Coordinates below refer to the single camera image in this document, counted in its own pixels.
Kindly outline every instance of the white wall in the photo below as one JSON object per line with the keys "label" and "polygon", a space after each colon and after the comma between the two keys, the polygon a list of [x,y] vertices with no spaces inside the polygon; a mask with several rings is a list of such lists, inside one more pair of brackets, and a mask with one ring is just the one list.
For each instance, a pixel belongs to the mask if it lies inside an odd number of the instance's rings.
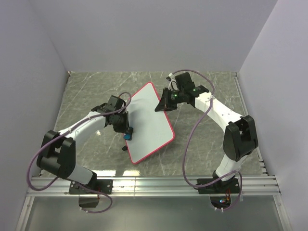
{"label": "white wall", "polygon": [[279,0],[240,71],[240,84],[295,231],[308,229],[308,1]]}
{"label": "white wall", "polygon": [[67,73],[29,1],[0,3],[0,229],[15,229],[26,168],[52,129]]}
{"label": "white wall", "polygon": [[277,0],[30,0],[70,71],[239,71]]}

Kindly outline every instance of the black mounting plate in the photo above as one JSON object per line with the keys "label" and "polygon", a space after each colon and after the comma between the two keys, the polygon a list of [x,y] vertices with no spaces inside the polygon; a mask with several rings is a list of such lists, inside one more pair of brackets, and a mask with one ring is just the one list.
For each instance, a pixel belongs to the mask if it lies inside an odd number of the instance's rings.
{"label": "black mounting plate", "polygon": [[[213,180],[214,179],[197,179],[197,185],[207,184]],[[228,184],[225,185],[220,185],[218,184],[219,182],[205,188],[195,189],[198,190],[199,194],[225,194],[227,189],[230,189],[231,193],[240,193],[240,184],[237,178],[228,180]]]}
{"label": "black mounting plate", "polygon": [[[97,179],[95,190],[100,190],[104,194],[111,194],[112,185],[113,185],[113,180]],[[93,194],[93,193],[90,193],[90,192],[80,188],[78,185],[73,184],[73,183],[71,183],[68,193],[72,194],[72,195]]]}

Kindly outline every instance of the red edge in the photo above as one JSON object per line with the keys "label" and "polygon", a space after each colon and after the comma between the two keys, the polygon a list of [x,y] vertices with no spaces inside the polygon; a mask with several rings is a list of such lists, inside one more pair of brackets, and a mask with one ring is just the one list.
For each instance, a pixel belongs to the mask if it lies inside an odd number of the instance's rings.
{"label": "red edge", "polygon": [[[133,98],[133,96],[134,96],[135,94],[137,94],[140,90],[142,90],[142,89],[143,89],[146,85],[148,85],[148,84],[151,84],[151,85],[153,86],[153,89],[154,89],[154,91],[155,91],[155,93],[156,93],[156,96],[157,96],[157,98],[158,98],[158,101],[160,101],[159,95],[158,95],[158,93],[157,93],[157,91],[156,91],[156,88],[155,88],[153,82],[147,82],[142,88],[140,88],[137,92],[135,92],[135,93],[132,95],[132,98]],[[135,164],[139,163],[140,161],[142,161],[142,160],[144,160],[145,158],[149,157],[150,155],[152,155],[153,153],[155,153],[156,151],[158,151],[158,150],[161,149],[162,147],[165,147],[167,144],[171,143],[171,142],[174,140],[174,138],[175,138],[175,133],[174,133],[173,127],[172,127],[172,125],[171,125],[171,123],[170,123],[170,120],[169,120],[169,117],[168,117],[167,113],[166,113],[165,111],[164,111],[164,113],[165,113],[165,116],[166,116],[166,118],[167,118],[167,121],[168,121],[168,123],[169,123],[169,125],[170,125],[170,128],[171,128],[171,130],[172,130],[172,133],[173,133],[172,139],[169,140],[169,141],[168,141],[167,143],[165,143],[164,145],[160,146],[159,148],[155,149],[153,152],[149,153],[148,155],[146,155],[144,158],[140,159],[140,160],[137,161],[137,162],[133,162],[133,161],[132,161],[131,155],[130,155],[130,152],[129,152],[129,149],[128,149],[128,154],[129,154],[130,161],[132,162],[132,164],[135,165]]]}

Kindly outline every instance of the gray marble tabletop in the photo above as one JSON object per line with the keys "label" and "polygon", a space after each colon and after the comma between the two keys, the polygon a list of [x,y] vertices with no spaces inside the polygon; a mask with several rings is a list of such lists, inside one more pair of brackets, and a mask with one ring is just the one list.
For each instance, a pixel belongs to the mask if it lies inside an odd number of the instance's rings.
{"label": "gray marble tabletop", "polygon": [[[124,91],[132,94],[145,83],[154,83],[159,94],[168,86],[169,72],[99,72],[72,73],[68,79],[56,130],[69,127],[82,119],[91,108],[105,103],[111,95]],[[244,115],[243,105],[230,72],[204,73],[216,87],[215,97],[230,109]],[[208,83],[196,74],[191,74],[196,86]],[[168,117],[176,133],[173,142],[134,165],[127,152],[123,135],[115,133],[112,126],[95,132],[77,149],[77,163],[104,176],[181,176],[181,163],[184,147],[192,127],[202,115],[190,105],[180,104]],[[186,158],[187,175],[211,175],[219,166],[224,152],[222,149],[224,133],[209,117],[205,117],[196,129]],[[258,155],[253,152],[243,163],[245,175],[262,174]]]}

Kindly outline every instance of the blue object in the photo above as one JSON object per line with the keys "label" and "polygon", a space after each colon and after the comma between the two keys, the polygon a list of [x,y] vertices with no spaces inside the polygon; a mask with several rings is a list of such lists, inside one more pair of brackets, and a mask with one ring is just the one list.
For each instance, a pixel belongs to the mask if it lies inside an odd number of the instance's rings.
{"label": "blue object", "polygon": [[128,141],[128,140],[130,140],[131,135],[129,135],[129,134],[125,134],[123,138],[124,138],[125,140],[127,140],[127,141]]}

